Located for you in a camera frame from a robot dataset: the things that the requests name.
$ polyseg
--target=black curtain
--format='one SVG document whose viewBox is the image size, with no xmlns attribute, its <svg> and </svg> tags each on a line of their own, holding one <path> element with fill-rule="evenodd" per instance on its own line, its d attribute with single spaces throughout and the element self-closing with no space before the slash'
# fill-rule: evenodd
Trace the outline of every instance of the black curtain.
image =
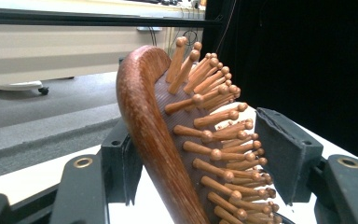
<svg viewBox="0 0 358 224">
<path fill-rule="evenodd" d="M 241 100 L 358 156 L 358 1 L 236 1 L 222 61 Z"/>
</svg>

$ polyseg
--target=gray carpet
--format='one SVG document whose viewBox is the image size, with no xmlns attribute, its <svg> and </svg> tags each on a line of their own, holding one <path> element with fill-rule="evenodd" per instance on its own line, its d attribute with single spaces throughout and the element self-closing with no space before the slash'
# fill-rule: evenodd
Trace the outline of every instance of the gray carpet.
<svg viewBox="0 0 358 224">
<path fill-rule="evenodd" d="M 120 117 L 116 74 L 43 81 L 48 95 L 0 91 L 0 175 L 100 145 Z"/>
</svg>

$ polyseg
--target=wooden hairbrush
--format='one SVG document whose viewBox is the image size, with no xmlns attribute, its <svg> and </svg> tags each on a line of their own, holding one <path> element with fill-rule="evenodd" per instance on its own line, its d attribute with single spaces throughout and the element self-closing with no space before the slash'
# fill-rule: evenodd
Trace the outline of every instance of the wooden hairbrush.
<svg viewBox="0 0 358 224">
<path fill-rule="evenodd" d="M 144 46 L 117 72 L 117 101 L 158 193 L 175 223 L 280 223 L 272 215 L 275 190 L 251 119 L 233 121 L 247 104 L 232 103 L 241 90 L 229 69 L 208 53 L 195 67 L 201 44 L 182 62 L 186 38 L 176 40 L 172 59 Z M 215 125 L 230 120 L 216 130 Z"/>
</svg>

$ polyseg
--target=desk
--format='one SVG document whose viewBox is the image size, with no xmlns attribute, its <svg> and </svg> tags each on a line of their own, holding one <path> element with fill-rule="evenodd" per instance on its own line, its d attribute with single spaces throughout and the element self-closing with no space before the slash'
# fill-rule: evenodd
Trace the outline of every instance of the desk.
<svg viewBox="0 0 358 224">
<path fill-rule="evenodd" d="M 249 118 L 248 116 L 253 116 L 254 118 L 255 110 L 248 108 L 244 116 L 247 118 Z M 321 136 L 306 129 L 304 130 L 324 145 L 323 156 L 325 158 L 332 154 L 354 157 L 351 153 L 335 146 Z M 11 204 L 17 203 L 42 189 L 59 183 L 63 166 L 73 157 L 83 154 L 96 154 L 99 149 L 99 146 L 87 148 L 52 161 L 46 161 L 17 172 L 2 175 L 0 176 L 0 193 L 6 194 Z M 313 213 L 313 207 L 316 202 L 315 195 L 312 194 L 309 203 L 294 203 L 293 206 L 284 206 L 279 195 L 273 201 L 281 207 L 279 213 L 290 218 L 295 223 L 316 223 Z M 111 223 L 143 223 L 147 220 L 153 220 L 154 223 L 173 223 L 145 169 L 139 183 L 135 205 L 127 207 L 124 203 L 111 203 L 109 204 L 109 213 Z"/>
</svg>

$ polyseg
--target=black wheel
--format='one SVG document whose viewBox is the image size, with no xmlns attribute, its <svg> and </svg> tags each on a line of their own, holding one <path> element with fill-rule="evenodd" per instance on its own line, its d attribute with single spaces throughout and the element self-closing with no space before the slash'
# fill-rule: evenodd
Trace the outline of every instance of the black wheel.
<svg viewBox="0 0 358 224">
<path fill-rule="evenodd" d="M 39 88 L 38 90 L 39 90 L 39 92 L 42 93 L 43 95 L 47 95 L 47 94 L 48 94 L 48 87 Z"/>
</svg>

